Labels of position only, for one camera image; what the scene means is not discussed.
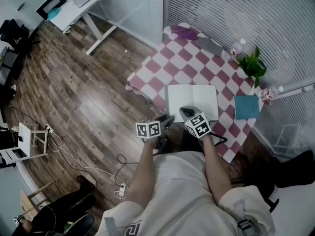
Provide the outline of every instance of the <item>black pants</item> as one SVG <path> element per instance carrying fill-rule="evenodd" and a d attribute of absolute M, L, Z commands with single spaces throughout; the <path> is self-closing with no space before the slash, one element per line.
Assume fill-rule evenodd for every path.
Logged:
<path fill-rule="evenodd" d="M 186 130 L 183 133 L 179 151 L 197 151 L 204 154 L 202 146 L 199 144 L 199 140 Z"/>
<path fill-rule="evenodd" d="M 88 198 L 74 206 L 89 193 L 89 191 L 81 188 L 78 191 L 69 193 L 59 198 L 53 203 L 47 205 L 48 207 L 44 207 L 32 221 L 33 231 L 47 232 L 53 229 L 55 232 L 62 233 L 63 228 L 68 221 L 76 221 L 88 209 L 92 208 L 93 203 L 90 202 L 91 199 L 89 200 Z"/>

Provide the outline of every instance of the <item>wooden floor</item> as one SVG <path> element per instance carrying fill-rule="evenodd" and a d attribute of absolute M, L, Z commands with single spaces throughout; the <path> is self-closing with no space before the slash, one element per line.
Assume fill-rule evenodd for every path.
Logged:
<path fill-rule="evenodd" d="M 94 20 L 102 32 L 111 27 L 101 20 Z M 115 174 L 121 166 L 116 160 L 118 154 L 124 154 L 129 162 L 137 162 L 142 142 L 134 134 L 134 124 L 157 117 L 160 112 L 144 98 L 126 91 L 125 83 L 152 50 L 117 29 L 87 56 L 85 52 L 95 38 L 82 21 L 76 23 L 67 35 L 51 23 L 45 23 L 39 31 L 39 39 L 41 43 L 34 46 L 32 59 L 25 59 L 19 79 L 12 81 L 18 89 L 10 104 L 42 126 L 51 125 L 61 137 L 63 148 L 84 166 Z M 8 107 L 4 113 L 9 126 L 33 122 Z M 241 150 L 250 155 L 265 154 L 253 135 Z M 60 152 L 48 151 L 48 157 L 26 160 L 24 164 L 38 186 L 58 181 L 44 192 L 50 201 L 77 190 L 75 177 L 79 174 L 93 181 L 88 174 L 71 169 Z M 73 167 L 82 169 L 63 153 Z M 231 178 L 241 175 L 242 165 L 237 157 L 232 165 L 226 163 L 225 166 Z M 136 165 L 125 166 L 119 177 L 130 183 L 135 168 Z M 118 190 L 113 177 L 99 170 L 90 171 L 98 182 L 97 204 L 92 209 L 96 216 L 93 234 L 102 213 L 120 200 L 113 196 Z"/>

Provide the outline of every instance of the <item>green plant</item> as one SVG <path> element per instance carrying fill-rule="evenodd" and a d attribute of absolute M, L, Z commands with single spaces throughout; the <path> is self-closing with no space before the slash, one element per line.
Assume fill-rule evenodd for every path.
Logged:
<path fill-rule="evenodd" d="M 245 74 L 249 77 L 255 77 L 255 88 L 259 86 L 259 78 L 264 76 L 267 70 L 264 62 L 259 59 L 260 50 L 256 46 L 255 53 L 252 55 L 245 54 L 243 59 L 237 59 L 240 67 L 244 70 Z"/>

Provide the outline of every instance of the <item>water bottle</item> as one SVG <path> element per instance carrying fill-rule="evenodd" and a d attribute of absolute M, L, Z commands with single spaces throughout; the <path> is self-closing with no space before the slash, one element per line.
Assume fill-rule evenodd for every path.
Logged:
<path fill-rule="evenodd" d="M 272 98 L 276 98 L 280 92 L 283 92 L 283 86 L 275 87 L 272 86 L 270 88 L 265 88 L 258 93 L 258 98 L 261 100 L 268 100 Z"/>
<path fill-rule="evenodd" d="M 12 127 L 13 132 L 19 132 L 20 128 L 19 126 Z"/>
<path fill-rule="evenodd" d="M 233 56 L 240 54 L 243 51 L 244 45 L 246 44 L 246 40 L 241 38 L 240 41 L 234 42 L 230 47 L 230 53 Z"/>

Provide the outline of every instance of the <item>blue book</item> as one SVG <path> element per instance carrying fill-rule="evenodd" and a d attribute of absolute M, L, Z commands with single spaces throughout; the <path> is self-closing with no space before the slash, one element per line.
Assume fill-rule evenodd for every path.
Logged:
<path fill-rule="evenodd" d="M 234 96 L 235 119 L 258 118 L 259 105 L 257 95 Z"/>

